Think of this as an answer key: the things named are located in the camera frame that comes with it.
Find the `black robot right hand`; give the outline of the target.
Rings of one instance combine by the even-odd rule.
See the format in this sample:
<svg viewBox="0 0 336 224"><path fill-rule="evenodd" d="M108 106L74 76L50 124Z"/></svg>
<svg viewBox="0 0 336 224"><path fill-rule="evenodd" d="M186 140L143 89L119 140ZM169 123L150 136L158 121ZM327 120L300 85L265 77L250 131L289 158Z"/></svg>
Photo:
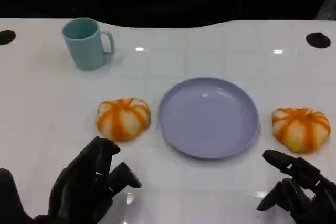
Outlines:
<svg viewBox="0 0 336 224"><path fill-rule="evenodd" d="M265 150L263 158L290 178L278 181L257 207L266 211L278 205L295 223L335 223L335 183L301 157Z"/></svg>

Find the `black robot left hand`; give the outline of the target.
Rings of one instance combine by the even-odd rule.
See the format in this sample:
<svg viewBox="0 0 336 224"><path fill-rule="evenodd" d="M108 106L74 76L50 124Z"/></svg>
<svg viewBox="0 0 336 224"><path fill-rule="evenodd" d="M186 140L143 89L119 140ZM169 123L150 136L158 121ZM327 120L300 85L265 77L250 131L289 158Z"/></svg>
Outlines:
<svg viewBox="0 0 336 224"><path fill-rule="evenodd" d="M11 172L1 169L1 223L98 223L116 194L142 184L125 162L111 170L120 148L96 136L57 177L45 215L29 216Z"/></svg>

